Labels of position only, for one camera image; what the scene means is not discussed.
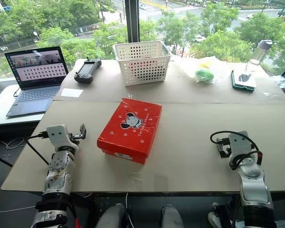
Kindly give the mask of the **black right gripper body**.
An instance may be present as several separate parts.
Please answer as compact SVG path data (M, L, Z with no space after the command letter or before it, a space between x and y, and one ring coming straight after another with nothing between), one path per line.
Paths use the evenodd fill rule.
M223 147L230 145L229 138L217 138L216 143L219 152L225 152Z

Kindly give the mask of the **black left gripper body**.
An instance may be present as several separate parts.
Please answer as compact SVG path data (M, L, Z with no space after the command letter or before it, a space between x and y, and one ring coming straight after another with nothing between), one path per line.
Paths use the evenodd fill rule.
M79 139L82 139L82 134L73 135L72 133L69 133L68 137L72 143L79 144Z

